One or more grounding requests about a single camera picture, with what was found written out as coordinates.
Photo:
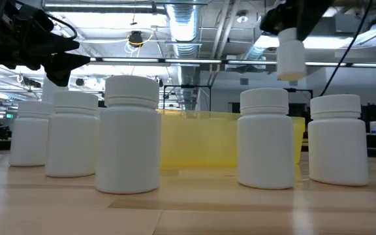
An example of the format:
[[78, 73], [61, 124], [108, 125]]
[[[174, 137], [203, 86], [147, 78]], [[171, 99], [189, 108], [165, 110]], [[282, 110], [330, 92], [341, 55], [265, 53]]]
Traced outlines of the black background station frame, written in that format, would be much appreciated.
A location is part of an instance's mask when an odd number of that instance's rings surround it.
[[289, 116], [309, 115], [310, 100], [314, 97], [312, 89], [286, 88], [289, 95]]
[[164, 85], [163, 86], [163, 109], [165, 109], [165, 100], [166, 96], [169, 94], [166, 92], [168, 87], [174, 88], [181, 88], [181, 89], [194, 89], [194, 88], [208, 88], [209, 89], [209, 102], [208, 102], [208, 111], [211, 112], [212, 110], [212, 86], [202, 86], [202, 85], [190, 85], [190, 84], [182, 84], [182, 85]]

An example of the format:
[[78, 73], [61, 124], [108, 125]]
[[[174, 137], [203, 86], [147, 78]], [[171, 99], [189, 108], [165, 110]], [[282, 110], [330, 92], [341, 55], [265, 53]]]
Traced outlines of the white building column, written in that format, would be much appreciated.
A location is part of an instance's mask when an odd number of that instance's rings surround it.
[[43, 85], [42, 85], [42, 102], [50, 102], [53, 103], [54, 94], [58, 91], [68, 91], [69, 87], [60, 87], [55, 85], [51, 82], [47, 76], [44, 77]]

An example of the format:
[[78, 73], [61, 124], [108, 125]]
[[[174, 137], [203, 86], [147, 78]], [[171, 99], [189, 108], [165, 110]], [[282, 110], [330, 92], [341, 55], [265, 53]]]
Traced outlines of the silver spiral ventilation duct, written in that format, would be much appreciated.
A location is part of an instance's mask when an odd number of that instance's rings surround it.
[[[200, 7], [198, 5], [167, 5], [169, 27], [173, 45], [174, 56], [177, 59], [198, 59], [200, 46], [198, 30], [200, 23]], [[178, 81], [180, 85], [200, 85], [199, 66], [178, 66]]]
[[271, 37], [268, 35], [261, 35], [255, 43], [244, 53], [242, 56], [243, 60], [259, 60], [268, 48], [277, 48], [279, 46], [279, 41], [277, 37]]

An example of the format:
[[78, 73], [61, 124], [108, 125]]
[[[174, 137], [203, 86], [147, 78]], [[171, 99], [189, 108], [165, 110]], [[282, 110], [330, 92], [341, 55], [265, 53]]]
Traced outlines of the yellow translucent plastic basket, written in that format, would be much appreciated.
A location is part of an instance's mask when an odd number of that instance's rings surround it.
[[[161, 168], [234, 168], [238, 164], [237, 124], [241, 114], [160, 110]], [[293, 122], [294, 165], [300, 162], [306, 122]]]

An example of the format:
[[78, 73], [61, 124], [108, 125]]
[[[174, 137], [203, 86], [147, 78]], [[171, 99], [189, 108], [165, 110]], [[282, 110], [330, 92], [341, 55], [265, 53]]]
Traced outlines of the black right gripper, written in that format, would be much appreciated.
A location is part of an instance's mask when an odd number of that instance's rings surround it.
[[297, 39], [304, 41], [334, 0], [286, 0], [269, 10], [260, 23], [264, 32], [278, 35], [284, 28], [297, 28]]

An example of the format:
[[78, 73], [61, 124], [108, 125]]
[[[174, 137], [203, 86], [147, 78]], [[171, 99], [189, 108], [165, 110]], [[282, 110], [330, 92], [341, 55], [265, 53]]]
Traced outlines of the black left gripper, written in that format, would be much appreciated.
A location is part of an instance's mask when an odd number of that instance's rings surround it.
[[25, 65], [32, 69], [44, 67], [46, 76], [56, 86], [68, 86], [71, 71], [87, 65], [90, 57], [59, 54], [78, 49], [73, 39], [54, 35], [51, 20], [15, 18], [0, 21], [0, 65], [10, 69]]

